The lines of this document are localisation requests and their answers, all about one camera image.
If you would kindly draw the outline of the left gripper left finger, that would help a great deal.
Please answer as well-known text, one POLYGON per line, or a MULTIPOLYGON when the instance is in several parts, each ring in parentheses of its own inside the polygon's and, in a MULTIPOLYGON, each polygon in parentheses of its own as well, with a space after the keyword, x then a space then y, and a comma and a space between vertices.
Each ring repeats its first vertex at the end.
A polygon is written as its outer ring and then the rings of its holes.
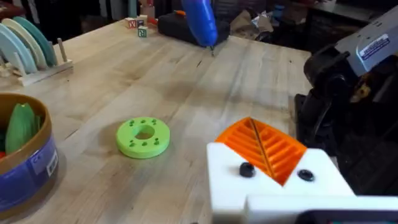
POLYGON ((247 117, 207 144, 206 158, 212 223, 241 223, 248 195, 277 194, 266 142, 279 144, 282 132, 247 117))

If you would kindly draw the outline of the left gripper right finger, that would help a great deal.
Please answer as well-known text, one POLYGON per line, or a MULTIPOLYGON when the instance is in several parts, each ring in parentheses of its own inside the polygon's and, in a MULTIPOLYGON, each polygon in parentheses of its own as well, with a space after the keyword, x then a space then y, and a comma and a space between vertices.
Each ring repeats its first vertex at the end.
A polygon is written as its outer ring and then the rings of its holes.
POLYGON ((266 123, 250 120, 260 158, 256 186, 264 194, 353 196, 329 156, 321 149, 307 148, 293 137, 266 123))

